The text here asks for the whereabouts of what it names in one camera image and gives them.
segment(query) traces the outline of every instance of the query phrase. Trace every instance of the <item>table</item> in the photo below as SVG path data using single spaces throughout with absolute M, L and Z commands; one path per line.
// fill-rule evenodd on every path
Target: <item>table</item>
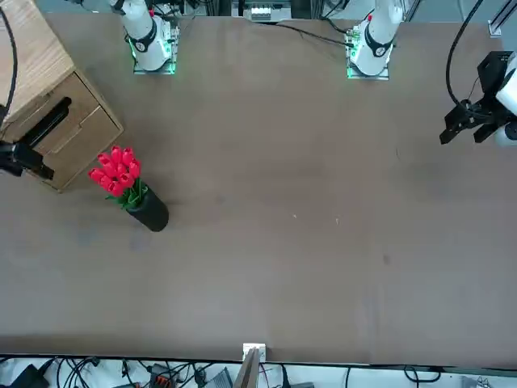
M 171 220 L 149 233 L 84 176 L 2 177 L 4 351 L 515 367 L 517 153 L 438 138 L 458 24 L 401 25 L 391 80 L 362 82 L 343 48 L 243 19 L 187 21 L 174 77 L 132 74 L 116 15 L 48 19 Z M 466 30 L 457 95 L 499 48 Z

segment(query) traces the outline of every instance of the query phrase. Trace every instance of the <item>wooden drawer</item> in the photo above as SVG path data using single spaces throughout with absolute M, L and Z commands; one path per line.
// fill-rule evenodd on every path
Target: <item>wooden drawer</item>
M 44 154 L 44 163 L 52 168 L 54 178 L 45 181 L 61 190 L 83 171 L 121 133 L 102 107 L 97 107 L 58 143 Z
M 60 139 L 87 118 L 99 105 L 99 102 L 75 73 L 50 93 L 37 99 L 24 115 L 9 124 L 6 127 L 4 140 L 18 141 L 65 97 L 72 100 L 68 116 L 35 147 L 35 150 L 41 154 L 49 152 Z

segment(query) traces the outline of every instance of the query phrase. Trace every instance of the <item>drawer handle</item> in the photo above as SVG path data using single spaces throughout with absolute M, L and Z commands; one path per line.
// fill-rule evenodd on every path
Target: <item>drawer handle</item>
M 63 98 L 38 124 L 25 133 L 19 142 L 27 144 L 31 148 L 36 147 L 68 116 L 71 103 L 72 99 L 70 97 Z

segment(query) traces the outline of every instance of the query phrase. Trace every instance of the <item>red tulip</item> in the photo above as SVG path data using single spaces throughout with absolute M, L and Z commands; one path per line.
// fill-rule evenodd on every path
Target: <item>red tulip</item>
M 99 185 L 104 189 L 104 190 L 107 190 L 107 188 L 109 187 L 109 185 L 111 184 L 111 182 L 113 182 L 113 179 L 111 179 L 110 177 L 108 177 L 107 175 L 103 176 L 101 178 L 101 180 L 99 181 Z
M 124 164 L 119 163 L 116 165 L 116 174 L 118 176 L 121 176 L 122 174 L 127 174 L 127 173 L 128 173 L 128 169 L 126 167 L 124 167 Z
M 111 160 L 108 154 L 100 154 L 97 159 L 103 166 L 104 173 L 110 178 L 116 177 L 116 164 Z
M 122 152 L 122 163 L 129 167 L 129 163 L 135 160 L 135 155 L 132 152 L 132 148 L 124 148 Z
M 119 146 L 114 145 L 111 148 L 111 159 L 115 163 L 122 163 L 122 149 Z
M 134 159 L 129 163 L 129 174 L 132 175 L 134 179 L 140 176 L 140 162 Z
M 135 179 L 131 174 L 122 174 L 119 176 L 119 182 L 123 188 L 132 188 L 135 183 Z
M 122 196 L 124 194 L 124 188 L 122 185 L 116 181 L 112 181 L 110 185 L 107 187 L 107 190 L 113 196 Z
M 105 176 L 106 174 L 104 174 L 104 171 L 102 171 L 100 168 L 92 168 L 90 170 L 90 172 L 88 172 L 88 176 L 90 176 L 90 178 L 96 182 L 96 183 L 100 183 L 100 180 L 102 179 L 103 176 Z
M 99 163 L 103 165 L 108 162 L 111 162 L 111 156 L 106 154 L 105 152 L 102 152 L 101 154 L 97 155 L 97 159 L 99 160 Z

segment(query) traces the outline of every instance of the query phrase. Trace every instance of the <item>white bracket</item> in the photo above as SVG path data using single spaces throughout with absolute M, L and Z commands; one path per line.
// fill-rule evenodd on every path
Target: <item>white bracket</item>
M 491 20 L 488 21 L 488 31 L 490 33 L 490 38 L 500 38 L 502 36 L 501 28 L 498 27 L 495 30 L 492 29 L 492 26 L 490 25 L 492 23 Z
M 258 349 L 258 353 L 260 354 L 260 362 L 266 362 L 266 344 L 242 344 L 242 360 L 246 358 L 246 354 L 248 354 L 251 349 L 255 348 Z

